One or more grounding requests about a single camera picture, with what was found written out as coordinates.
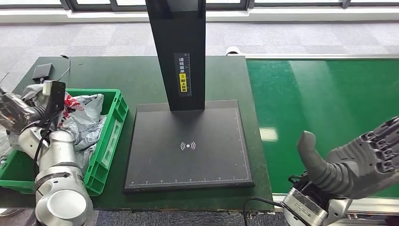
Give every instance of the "green workbench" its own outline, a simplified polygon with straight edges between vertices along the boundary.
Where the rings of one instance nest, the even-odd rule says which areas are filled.
[[[247,61],[271,190],[304,171],[296,143],[316,135],[325,157],[333,148],[399,115],[398,59]],[[399,185],[375,196],[399,198]]]
[[[34,67],[45,63],[55,66],[54,78],[67,67],[63,58],[41,57],[16,92],[31,83]],[[134,195],[123,195],[121,189],[136,104],[167,100],[157,58],[73,57],[71,74],[63,81],[70,88],[120,89],[130,107],[105,190],[93,198],[96,208],[239,210],[249,196],[271,198],[271,191],[288,192],[287,177],[304,171],[296,150],[302,130],[316,135],[317,149],[325,156],[332,148],[399,114],[398,72],[397,59],[245,61],[242,56],[207,57],[206,99],[238,99],[256,187]],[[34,206],[32,196],[10,191],[7,194],[13,194],[14,202],[4,201],[3,191],[1,206]],[[376,196],[399,198],[399,186]],[[272,210],[271,206],[254,202],[250,207]]]
[[[14,92],[21,93],[24,87],[32,84],[32,73],[37,65],[48,63],[54,66],[51,79],[58,79],[68,66],[68,61],[61,57],[40,57]],[[71,73],[61,80],[68,88],[120,89],[129,106],[104,191],[92,197],[95,209],[237,211],[251,196],[272,198],[245,58],[209,56],[206,75],[206,100],[238,100],[256,186],[125,195],[122,187],[136,105],[167,102],[158,59],[155,56],[72,57]],[[0,206],[4,207],[33,207],[35,204],[33,195],[4,192],[4,189],[0,190],[0,200]],[[274,208],[261,202],[251,202],[249,207],[254,211]]]

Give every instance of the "window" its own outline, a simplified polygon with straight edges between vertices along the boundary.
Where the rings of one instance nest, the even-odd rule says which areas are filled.
[[[0,0],[0,8],[62,8],[60,0]]]

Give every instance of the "black cable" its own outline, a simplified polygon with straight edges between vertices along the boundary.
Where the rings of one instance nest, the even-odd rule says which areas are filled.
[[[33,178],[33,179],[35,179],[35,178],[37,177],[37,175],[39,174],[39,167],[38,167],[38,165],[37,165],[37,160],[38,160],[37,158],[39,157],[39,152],[40,152],[40,150],[41,150],[41,146],[43,145],[43,140],[44,140],[44,138],[46,137],[46,135],[47,135],[47,133],[48,133],[48,130],[50,129],[52,119],[53,119],[53,117],[50,117],[50,119],[49,119],[49,121],[48,121],[48,125],[47,125],[47,127],[45,128],[44,133],[43,133],[43,135],[41,136],[41,139],[40,139],[40,141],[39,141],[38,147],[37,147],[37,149],[36,149],[35,158],[33,159],[33,172],[34,172],[34,175],[33,175],[34,178]]]
[[[70,59],[69,57],[67,57],[66,55],[62,55],[62,54],[61,54],[60,56],[62,56],[63,58],[69,60],[69,66],[68,66],[68,69],[66,69],[66,71],[61,75],[61,77],[60,77],[57,81],[60,81],[60,80],[62,79],[62,77],[63,77],[67,72],[70,72],[70,71],[71,71],[71,59]]]
[[[250,199],[245,201],[244,206],[242,207],[242,215],[244,216],[244,224],[245,224],[245,226],[248,226],[247,215],[245,213],[245,205],[247,204],[247,202],[249,202],[251,200],[260,201],[260,202],[267,203],[269,205],[278,206],[278,207],[283,208],[283,206],[280,203],[278,203],[278,202],[273,202],[273,201],[270,201],[270,200],[267,200],[267,199],[264,199],[264,198],[261,198],[261,197],[251,197]]]

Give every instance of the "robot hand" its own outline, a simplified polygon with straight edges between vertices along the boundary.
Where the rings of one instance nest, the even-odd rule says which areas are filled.
[[[399,182],[398,116],[333,149],[326,160],[315,143],[315,136],[304,131],[297,148],[310,181],[325,192],[361,199]]]
[[[45,110],[46,106],[30,107],[15,94],[0,89],[0,124],[15,134],[40,120]]]
[[[399,182],[399,117],[331,150],[323,160],[314,134],[304,131],[297,148],[306,172],[291,176],[281,203],[290,225],[330,225],[352,199],[373,195]]]

